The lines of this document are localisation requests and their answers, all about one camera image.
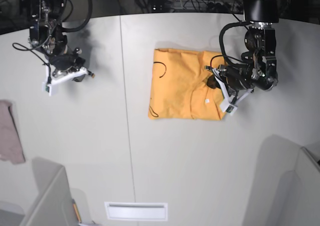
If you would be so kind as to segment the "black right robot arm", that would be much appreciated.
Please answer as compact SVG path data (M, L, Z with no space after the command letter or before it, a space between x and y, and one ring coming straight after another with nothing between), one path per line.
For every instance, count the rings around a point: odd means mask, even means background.
M26 12L29 26L29 48L13 43L18 51L30 51L36 56L43 54L46 66L45 84L74 80L80 82L85 76L94 77L94 73L85 67L85 59L80 57L80 48L71 50L68 46L68 33L84 29L93 12L92 0L87 0L87 15L81 25L75 28L63 26L63 15L69 0L26 0Z

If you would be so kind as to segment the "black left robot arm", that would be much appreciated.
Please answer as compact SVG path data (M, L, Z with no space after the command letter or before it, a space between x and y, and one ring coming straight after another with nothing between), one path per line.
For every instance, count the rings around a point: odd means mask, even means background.
M277 0L242 0L244 20L225 25L219 34L221 57L225 60L217 72L209 77L207 85L229 95L255 87L268 91L278 82L276 59L276 32L272 27L279 22ZM224 35L227 30L246 28L244 44L247 49L240 59L226 54Z

